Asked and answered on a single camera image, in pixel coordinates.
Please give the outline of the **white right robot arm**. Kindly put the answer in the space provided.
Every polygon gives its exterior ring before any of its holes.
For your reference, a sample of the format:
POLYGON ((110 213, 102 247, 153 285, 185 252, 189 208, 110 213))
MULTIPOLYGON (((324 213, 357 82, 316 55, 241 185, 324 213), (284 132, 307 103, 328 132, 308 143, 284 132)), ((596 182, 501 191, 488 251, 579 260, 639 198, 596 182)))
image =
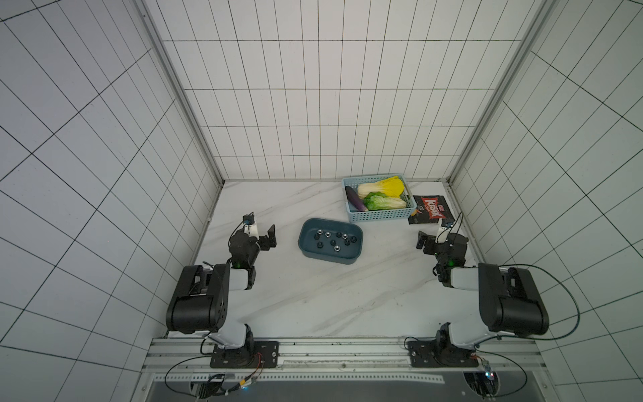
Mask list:
POLYGON ((434 275, 443 286, 477 294, 477 311, 459 323, 445 323, 431 342, 435 353, 468 352, 486 340, 527 338, 549 330, 549 314, 532 274, 525 268, 466 265, 468 238, 448 232, 441 241, 423 231, 416 248, 434 256, 434 275))

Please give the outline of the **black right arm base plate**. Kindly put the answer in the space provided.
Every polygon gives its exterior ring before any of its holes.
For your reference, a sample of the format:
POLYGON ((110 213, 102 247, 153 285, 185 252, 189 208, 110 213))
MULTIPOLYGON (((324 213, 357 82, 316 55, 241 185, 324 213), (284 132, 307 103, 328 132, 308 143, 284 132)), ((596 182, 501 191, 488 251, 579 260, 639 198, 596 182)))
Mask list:
POLYGON ((444 323, 432 340, 405 338, 404 348, 413 368, 473 369, 479 366, 472 349, 459 348, 451 342, 449 329, 450 323, 444 323))

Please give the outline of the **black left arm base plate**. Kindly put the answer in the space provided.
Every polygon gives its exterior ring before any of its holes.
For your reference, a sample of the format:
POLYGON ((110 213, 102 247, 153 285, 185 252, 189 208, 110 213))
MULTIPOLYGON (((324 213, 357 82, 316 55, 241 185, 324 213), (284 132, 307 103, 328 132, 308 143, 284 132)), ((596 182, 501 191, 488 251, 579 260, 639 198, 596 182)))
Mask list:
POLYGON ((209 367, 212 369, 276 368, 280 344, 276 341, 253 341, 241 348, 216 349, 209 367))

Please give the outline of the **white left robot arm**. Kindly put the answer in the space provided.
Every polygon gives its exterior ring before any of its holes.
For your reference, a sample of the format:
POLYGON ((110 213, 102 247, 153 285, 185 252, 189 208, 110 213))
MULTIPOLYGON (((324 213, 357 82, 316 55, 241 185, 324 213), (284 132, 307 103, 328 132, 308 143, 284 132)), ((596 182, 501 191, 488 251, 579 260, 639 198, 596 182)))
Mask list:
POLYGON ((206 333, 225 349, 248 347, 253 342, 251 328, 229 317, 229 295, 252 290, 259 254, 276 246, 276 226, 261 236, 257 224, 244 218, 229 237, 226 262, 184 267, 167 308, 167 330, 183 335, 206 333))

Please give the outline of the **dark teal storage box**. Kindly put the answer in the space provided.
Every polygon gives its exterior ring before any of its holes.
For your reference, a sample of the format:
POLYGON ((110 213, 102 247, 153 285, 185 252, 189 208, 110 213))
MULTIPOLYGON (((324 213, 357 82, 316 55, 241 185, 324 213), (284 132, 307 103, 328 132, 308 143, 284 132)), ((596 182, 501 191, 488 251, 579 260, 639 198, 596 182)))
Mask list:
POLYGON ((311 218, 301 226, 298 246, 302 254, 308 258, 351 265, 361 256, 363 249, 363 231, 356 224, 331 219, 311 218), (318 241, 315 241, 314 235, 318 229, 322 229, 323 234, 318 241), (326 238, 324 235, 327 231, 331 233, 330 238, 326 238), (351 246, 345 246, 345 239, 336 237, 337 232, 348 234, 347 240, 350 240, 352 236, 356 236, 358 241, 357 243, 350 241, 351 246), (337 246, 341 247, 341 251, 336 252, 334 250, 334 246, 330 244, 331 240, 337 242, 337 246), (316 247, 318 242, 322 242, 324 247, 318 249, 316 247))

